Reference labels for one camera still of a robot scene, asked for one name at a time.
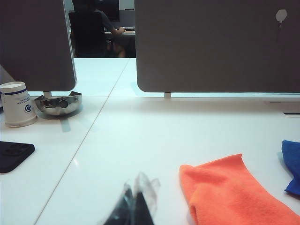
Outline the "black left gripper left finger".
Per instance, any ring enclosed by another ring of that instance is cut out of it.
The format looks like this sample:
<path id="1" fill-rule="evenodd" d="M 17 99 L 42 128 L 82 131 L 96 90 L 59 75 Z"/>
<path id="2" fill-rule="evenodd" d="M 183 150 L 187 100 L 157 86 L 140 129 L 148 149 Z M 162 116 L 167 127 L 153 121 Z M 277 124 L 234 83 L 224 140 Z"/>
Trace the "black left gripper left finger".
<path id="1" fill-rule="evenodd" d="M 134 197 L 131 186 L 125 183 L 120 197 L 104 225 L 133 225 Z"/>

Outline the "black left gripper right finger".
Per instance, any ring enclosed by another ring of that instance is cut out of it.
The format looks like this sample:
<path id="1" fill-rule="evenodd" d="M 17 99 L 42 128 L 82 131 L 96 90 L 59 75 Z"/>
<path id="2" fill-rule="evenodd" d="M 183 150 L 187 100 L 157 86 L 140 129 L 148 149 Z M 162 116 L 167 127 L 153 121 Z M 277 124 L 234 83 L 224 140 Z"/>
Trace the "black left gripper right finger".
<path id="1" fill-rule="evenodd" d="M 154 225 L 154 216 L 158 208 L 158 192 L 161 184 L 158 178 L 150 179 L 139 172 L 134 182 L 133 224 Z"/>

